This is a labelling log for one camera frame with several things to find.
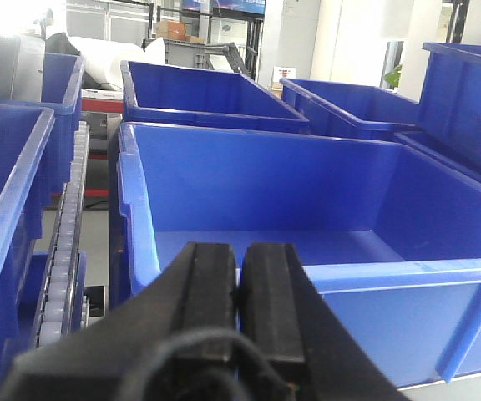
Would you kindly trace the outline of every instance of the black machine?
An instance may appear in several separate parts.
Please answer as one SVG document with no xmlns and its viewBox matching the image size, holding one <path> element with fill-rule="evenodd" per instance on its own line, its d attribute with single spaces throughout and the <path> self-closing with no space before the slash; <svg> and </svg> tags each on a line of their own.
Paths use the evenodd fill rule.
<svg viewBox="0 0 481 401">
<path fill-rule="evenodd" d="M 294 246 L 189 243 L 93 326 L 16 358 L 0 401 L 398 401 Z"/>
</svg>

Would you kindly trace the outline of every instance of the green plant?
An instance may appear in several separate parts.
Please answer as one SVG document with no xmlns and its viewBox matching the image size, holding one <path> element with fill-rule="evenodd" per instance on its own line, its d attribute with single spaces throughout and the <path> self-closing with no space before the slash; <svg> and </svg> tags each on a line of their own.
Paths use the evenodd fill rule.
<svg viewBox="0 0 481 401">
<path fill-rule="evenodd" d="M 393 71 L 383 75 L 383 80 L 393 86 L 394 88 L 398 88 L 400 84 L 400 73 L 402 71 L 402 65 L 397 65 Z"/>
</svg>

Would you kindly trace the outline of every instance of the bin handle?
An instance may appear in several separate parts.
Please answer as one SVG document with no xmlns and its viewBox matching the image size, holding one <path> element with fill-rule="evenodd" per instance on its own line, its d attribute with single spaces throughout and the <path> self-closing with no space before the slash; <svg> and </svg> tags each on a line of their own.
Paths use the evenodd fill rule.
<svg viewBox="0 0 481 401">
<path fill-rule="evenodd" d="M 137 294 L 161 273 L 151 210 L 147 201 L 148 190 L 138 154 L 120 153 L 116 167 L 119 211 L 127 219 L 125 235 L 129 251 L 131 291 Z M 145 238 L 146 241 L 135 241 L 134 238 L 137 237 Z"/>
</svg>

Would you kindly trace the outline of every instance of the blue plastic bin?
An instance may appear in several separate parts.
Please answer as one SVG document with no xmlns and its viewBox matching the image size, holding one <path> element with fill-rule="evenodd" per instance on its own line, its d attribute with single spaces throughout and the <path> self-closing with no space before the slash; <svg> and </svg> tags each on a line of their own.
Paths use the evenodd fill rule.
<svg viewBox="0 0 481 401">
<path fill-rule="evenodd" d="M 300 133 L 307 120 L 241 74 L 122 62 L 124 120 Z"/>
<path fill-rule="evenodd" d="M 73 135 L 81 118 L 83 71 L 84 61 L 81 57 L 46 53 L 42 102 L 0 100 L 0 104 L 47 107 L 55 112 L 55 125 L 45 152 L 52 192 L 62 192 L 63 184 L 70 178 Z"/>
<path fill-rule="evenodd" d="M 418 114 L 424 132 L 397 140 L 481 181 L 481 46 L 424 48 L 430 51 Z"/>
<path fill-rule="evenodd" d="M 290 242 L 395 385 L 481 371 L 478 182 L 380 141 L 124 124 L 120 149 L 133 294 L 187 241 Z"/>
<path fill-rule="evenodd" d="M 287 104 L 307 117 L 311 133 L 362 140 L 392 140 L 416 129 L 416 102 L 373 86 L 281 79 Z"/>
<path fill-rule="evenodd" d="M 26 266 L 42 237 L 49 189 L 39 169 L 52 127 L 51 109 L 0 105 L 0 367 L 7 339 L 19 331 Z"/>
</svg>

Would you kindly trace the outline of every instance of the black cable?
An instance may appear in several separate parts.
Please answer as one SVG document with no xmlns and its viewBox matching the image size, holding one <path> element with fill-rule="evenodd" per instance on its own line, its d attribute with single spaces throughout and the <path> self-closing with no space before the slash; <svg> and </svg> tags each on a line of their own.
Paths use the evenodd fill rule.
<svg viewBox="0 0 481 401">
<path fill-rule="evenodd" d="M 88 203 L 87 205 L 84 206 L 85 209 L 90 209 L 94 206 L 97 206 L 97 205 L 101 205 L 102 203 L 109 203 L 109 201 L 107 200 L 98 200 L 97 202 L 93 202 L 93 203 Z"/>
<path fill-rule="evenodd" d="M 236 401 L 251 401 L 251 396 L 246 391 L 246 388 L 235 380 L 230 373 L 225 369 L 209 368 L 200 374 L 194 376 L 191 383 L 179 392 L 176 399 L 183 398 L 196 390 L 205 388 L 210 383 L 215 383 L 223 388 L 231 399 Z"/>
<path fill-rule="evenodd" d="M 242 350 L 245 355 L 261 370 L 261 375 L 281 392 L 286 399 L 291 396 L 289 385 L 280 377 L 274 368 L 265 360 L 261 351 L 247 337 L 240 333 L 224 328 L 201 328 L 188 330 L 174 335 L 156 346 L 146 348 L 142 357 L 122 378 L 114 401 L 141 401 L 144 399 L 148 383 L 157 376 L 162 367 L 174 355 L 186 348 L 201 343 L 229 340 Z"/>
</svg>

